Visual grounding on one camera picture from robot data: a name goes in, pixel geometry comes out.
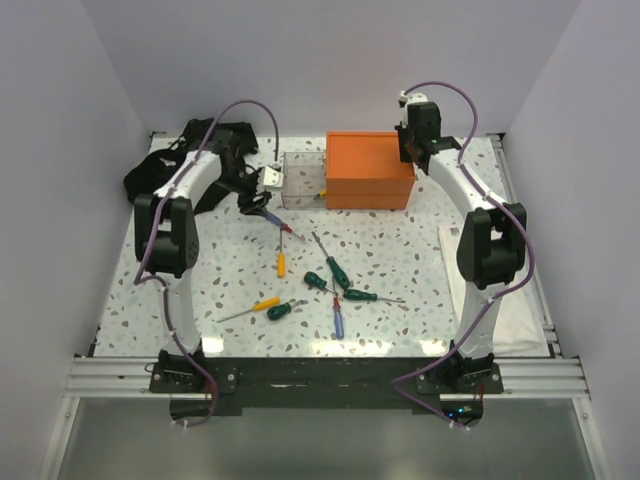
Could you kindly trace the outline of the blue red handled screwdriver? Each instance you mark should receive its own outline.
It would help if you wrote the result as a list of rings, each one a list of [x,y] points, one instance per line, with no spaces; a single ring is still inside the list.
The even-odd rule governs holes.
[[[304,241],[304,238],[301,235],[296,233],[289,224],[287,224],[284,220],[282,220],[277,215],[269,212],[268,210],[264,210],[264,212],[262,213],[262,216],[269,223],[271,223],[272,225],[275,225],[276,227],[278,227],[279,229],[281,229],[285,233],[287,233],[289,235],[292,235],[293,237],[295,237],[298,240]]]

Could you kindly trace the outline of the clear plastic drawer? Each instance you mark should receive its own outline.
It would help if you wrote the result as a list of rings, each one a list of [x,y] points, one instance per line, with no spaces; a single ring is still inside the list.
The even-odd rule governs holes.
[[[301,208],[296,205],[299,197],[326,190],[325,152],[285,152],[283,171],[285,179],[281,198],[285,209],[326,208]]]

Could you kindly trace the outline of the orange drawer cabinet box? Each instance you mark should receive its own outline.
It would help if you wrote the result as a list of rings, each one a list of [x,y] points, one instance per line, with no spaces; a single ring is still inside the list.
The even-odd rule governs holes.
[[[394,132],[329,132],[326,137],[326,208],[403,210],[415,182],[400,160]]]

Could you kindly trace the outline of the yellow screwdriver long shaft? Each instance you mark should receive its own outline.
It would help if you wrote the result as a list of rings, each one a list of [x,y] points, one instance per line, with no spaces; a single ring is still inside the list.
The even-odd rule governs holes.
[[[249,313],[252,313],[252,312],[259,312],[259,311],[268,310],[271,307],[278,306],[280,303],[281,303],[281,300],[280,300],[279,297],[273,297],[273,298],[264,300],[262,302],[255,303],[254,305],[252,305],[247,310],[244,310],[242,312],[239,312],[239,313],[233,314],[231,316],[228,316],[226,318],[220,319],[220,320],[218,320],[218,323],[229,321],[229,320],[238,318],[238,317],[240,317],[242,315],[249,314]]]

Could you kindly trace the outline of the long green screwdriver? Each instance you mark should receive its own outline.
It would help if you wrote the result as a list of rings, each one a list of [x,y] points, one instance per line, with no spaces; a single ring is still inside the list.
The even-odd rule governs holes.
[[[312,236],[316,241],[316,243],[318,244],[321,251],[323,252],[324,256],[326,257],[326,263],[329,266],[329,269],[331,270],[333,278],[335,279],[337,284],[343,290],[349,289],[351,286],[351,281],[347,276],[346,272],[341,268],[337,260],[327,252],[327,250],[325,249],[325,247],[323,246],[320,240],[320,237],[315,232],[312,233]]]

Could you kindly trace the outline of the green screwdriver pointing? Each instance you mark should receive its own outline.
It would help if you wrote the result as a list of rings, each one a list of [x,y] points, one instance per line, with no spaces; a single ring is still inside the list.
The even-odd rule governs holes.
[[[384,302],[392,302],[392,303],[404,303],[404,300],[402,299],[381,297],[380,295],[372,292],[361,291],[356,289],[344,290],[343,298],[346,300],[352,300],[352,301],[371,301],[371,302],[384,301]]]

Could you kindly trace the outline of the blue screwdriver red collar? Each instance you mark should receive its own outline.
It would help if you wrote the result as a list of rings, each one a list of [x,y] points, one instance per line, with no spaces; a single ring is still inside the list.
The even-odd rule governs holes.
[[[335,296],[333,298],[333,317],[334,317],[334,328],[335,328],[336,338],[338,340],[342,340],[345,335],[344,319],[343,319],[341,305],[340,305],[338,296]]]

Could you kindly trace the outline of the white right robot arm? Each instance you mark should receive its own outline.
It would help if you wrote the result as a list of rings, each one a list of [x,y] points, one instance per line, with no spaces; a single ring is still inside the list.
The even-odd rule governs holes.
[[[472,360],[491,355],[500,292],[525,263],[526,210],[493,194],[465,166],[463,147],[441,134],[441,113],[424,94],[402,93],[398,134],[400,160],[417,166],[448,195],[463,217],[456,265],[466,284],[460,326],[453,349],[462,357],[445,369],[448,386],[469,392],[481,380]]]

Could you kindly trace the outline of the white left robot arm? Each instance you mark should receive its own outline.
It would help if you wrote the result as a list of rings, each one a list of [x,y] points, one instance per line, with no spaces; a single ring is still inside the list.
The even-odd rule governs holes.
[[[192,300],[192,270],[200,253],[196,210],[211,211],[229,193],[237,195],[243,215],[266,218],[271,193],[263,183],[265,170],[249,166],[247,147],[236,132],[214,132],[202,150],[180,152],[182,161],[167,180],[134,200],[137,284],[160,283],[163,295],[164,351],[180,355],[201,349]]]

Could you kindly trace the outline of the black crumpled cloth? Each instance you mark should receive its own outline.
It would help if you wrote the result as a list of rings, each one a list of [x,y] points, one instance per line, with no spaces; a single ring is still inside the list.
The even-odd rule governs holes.
[[[183,132],[169,147],[149,153],[140,164],[127,173],[123,179],[124,190],[130,204],[138,195],[151,194],[163,186],[184,164],[188,152],[195,150],[214,118],[191,119]],[[219,131],[233,134],[238,145],[236,152],[241,158],[258,152],[258,143],[253,127],[248,122],[222,123],[212,136]]]

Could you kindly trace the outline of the stubby green screwdriver centre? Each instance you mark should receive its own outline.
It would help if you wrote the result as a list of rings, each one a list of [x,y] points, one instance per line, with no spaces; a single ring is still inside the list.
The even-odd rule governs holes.
[[[328,282],[319,277],[316,273],[308,271],[303,277],[303,281],[306,285],[312,288],[316,288],[321,291],[327,291],[334,295],[337,294],[334,288],[328,286]]]

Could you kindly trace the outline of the stubby green screwdriver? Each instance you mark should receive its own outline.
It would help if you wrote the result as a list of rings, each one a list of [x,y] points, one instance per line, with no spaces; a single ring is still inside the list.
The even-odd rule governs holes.
[[[312,288],[316,288],[321,291],[327,291],[334,295],[337,294],[334,288],[328,286],[328,282],[319,277],[316,273],[308,271],[303,277],[303,281],[306,285]]]
[[[283,304],[279,304],[273,306],[267,310],[267,318],[270,321],[277,321],[290,314],[295,307],[299,307],[302,305],[306,305],[308,303],[307,300],[299,300],[296,302],[287,302]]]

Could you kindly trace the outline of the stubby green screwdriver lower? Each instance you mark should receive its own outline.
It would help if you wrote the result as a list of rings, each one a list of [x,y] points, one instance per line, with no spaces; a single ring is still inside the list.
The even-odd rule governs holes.
[[[279,304],[273,306],[267,310],[267,318],[270,321],[277,321],[290,314],[295,307],[299,307],[302,305],[306,305],[308,303],[307,300],[299,300],[296,302],[287,302],[283,304]]]

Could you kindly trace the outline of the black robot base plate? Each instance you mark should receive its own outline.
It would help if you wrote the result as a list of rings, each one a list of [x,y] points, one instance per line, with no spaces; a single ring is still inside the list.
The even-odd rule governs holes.
[[[239,416],[247,409],[410,409],[471,423],[483,397],[503,392],[497,362],[428,357],[212,357],[161,352],[146,366],[173,419]]]

